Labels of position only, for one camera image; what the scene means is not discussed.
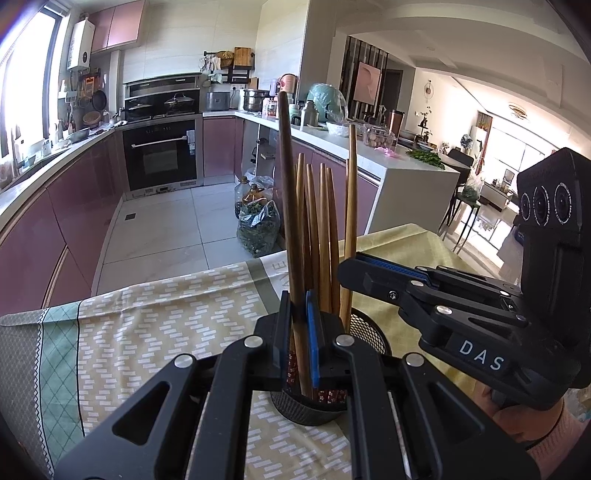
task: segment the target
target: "wooden cutting board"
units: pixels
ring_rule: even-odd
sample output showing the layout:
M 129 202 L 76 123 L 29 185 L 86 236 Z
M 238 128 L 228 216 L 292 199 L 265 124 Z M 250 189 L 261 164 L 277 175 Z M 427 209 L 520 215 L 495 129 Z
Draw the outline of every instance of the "wooden cutting board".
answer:
M 236 67 L 252 67 L 251 48 L 234 48 L 234 65 Z

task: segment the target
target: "chopstick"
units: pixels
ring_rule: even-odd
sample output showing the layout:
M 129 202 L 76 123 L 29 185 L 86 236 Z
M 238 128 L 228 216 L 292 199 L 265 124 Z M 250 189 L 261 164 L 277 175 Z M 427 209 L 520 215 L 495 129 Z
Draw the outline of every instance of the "chopstick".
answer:
M 347 162 L 347 198 L 345 222 L 345 259 L 355 256 L 357 250 L 357 133 L 349 126 L 349 161 Z M 341 288 L 340 319 L 349 331 L 353 292 Z
M 304 291 L 311 290 L 312 283 L 312 265 L 310 258 L 310 230 L 308 222 L 308 209 L 306 199 L 306 156 L 303 153 L 298 155 L 297 161 L 297 206 L 300 214 L 300 232 L 301 232 L 301 262 L 304 267 Z
M 318 216 L 316 210 L 316 192 L 314 191 L 314 171 L 312 165 L 306 165 L 306 197 L 308 202 L 308 223 L 310 226 L 310 256 L 312 266 L 312 285 L 316 294 L 320 294 L 320 241 L 318 238 Z
M 332 169 L 326 169 L 326 183 L 329 196 L 329 239 L 330 239 L 330 292 L 332 313 L 340 313 L 340 285 L 337 278 L 339 269 L 339 232 L 336 222 L 335 185 L 332 179 Z
M 318 232 L 320 237 L 320 292 L 319 304 L 322 312 L 332 312 L 330 287 L 330 245 L 329 245 L 329 192 L 326 182 L 326 166 L 320 164 L 320 205 Z
M 290 298 L 293 304 L 293 332 L 298 376 L 302 395 L 312 396 L 306 315 L 304 313 L 304 274 L 301 262 L 302 244 L 297 204 L 297 183 L 293 167 L 291 125 L 287 94 L 279 92 L 279 143 L 281 147 L 281 176 L 283 182 L 283 209 L 287 264 L 290 278 Z

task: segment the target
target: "black mesh cup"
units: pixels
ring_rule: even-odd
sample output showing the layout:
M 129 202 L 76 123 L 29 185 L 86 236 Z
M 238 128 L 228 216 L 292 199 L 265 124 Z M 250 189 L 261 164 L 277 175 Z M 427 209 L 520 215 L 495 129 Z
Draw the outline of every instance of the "black mesh cup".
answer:
M 388 339 L 381 328 L 359 310 L 353 309 L 351 311 L 349 334 L 364 340 L 378 353 L 392 355 Z M 299 382 L 295 382 L 289 390 L 271 392 L 271 401 L 287 420 L 305 426 L 323 425 L 336 420 L 347 410 L 345 402 L 320 403 L 301 395 Z

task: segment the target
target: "built-in black oven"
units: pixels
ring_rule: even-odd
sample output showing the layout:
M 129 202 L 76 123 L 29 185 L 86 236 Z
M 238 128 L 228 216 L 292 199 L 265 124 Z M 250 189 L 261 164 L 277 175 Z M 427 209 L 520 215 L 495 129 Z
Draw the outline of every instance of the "built-in black oven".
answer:
M 197 120 L 149 121 L 123 132 L 132 193 L 157 186 L 162 187 L 158 191 L 167 191 L 197 185 L 194 181 L 203 177 L 200 121 L 200 115 Z

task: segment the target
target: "patterned tablecloth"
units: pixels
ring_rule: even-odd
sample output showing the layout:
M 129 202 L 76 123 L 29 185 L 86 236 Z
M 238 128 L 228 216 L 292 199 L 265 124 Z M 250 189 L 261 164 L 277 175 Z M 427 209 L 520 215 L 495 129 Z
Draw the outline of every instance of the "patterned tablecloth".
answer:
M 401 264 L 469 270 L 435 234 L 415 225 L 359 238 L 358 250 Z M 0 319 L 0 413 L 33 461 L 53 466 L 170 359 L 220 353 L 279 308 L 287 257 L 267 257 L 123 288 L 92 299 Z M 388 337 L 393 354 L 419 350 L 397 308 L 355 294 L 353 306 Z M 473 381 L 430 357 L 465 392 Z M 245 477 L 348 479 L 339 424 L 302 427 L 269 394 L 254 392 Z

